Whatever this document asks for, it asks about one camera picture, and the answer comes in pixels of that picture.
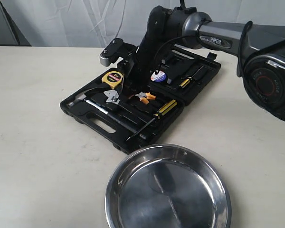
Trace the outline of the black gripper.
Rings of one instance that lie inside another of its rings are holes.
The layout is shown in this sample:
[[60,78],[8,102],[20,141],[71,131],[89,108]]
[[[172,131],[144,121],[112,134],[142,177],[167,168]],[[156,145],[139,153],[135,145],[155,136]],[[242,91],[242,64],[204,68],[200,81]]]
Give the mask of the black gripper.
[[162,6],[156,6],[150,12],[146,33],[131,57],[120,90],[123,95],[131,95],[128,99],[135,96],[140,100],[145,99],[145,93],[141,91],[146,89],[152,71],[158,65],[155,56],[159,48],[167,41],[164,30],[172,12],[173,10]]

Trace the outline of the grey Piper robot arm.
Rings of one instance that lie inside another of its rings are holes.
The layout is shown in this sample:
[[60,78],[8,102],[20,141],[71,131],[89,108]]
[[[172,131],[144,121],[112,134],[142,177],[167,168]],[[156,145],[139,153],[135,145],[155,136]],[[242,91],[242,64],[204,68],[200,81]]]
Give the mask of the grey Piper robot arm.
[[285,26],[214,22],[195,7],[156,6],[149,14],[140,45],[131,54],[123,92],[134,95],[145,91],[151,75],[174,45],[237,57],[237,76],[250,99],[285,121]]

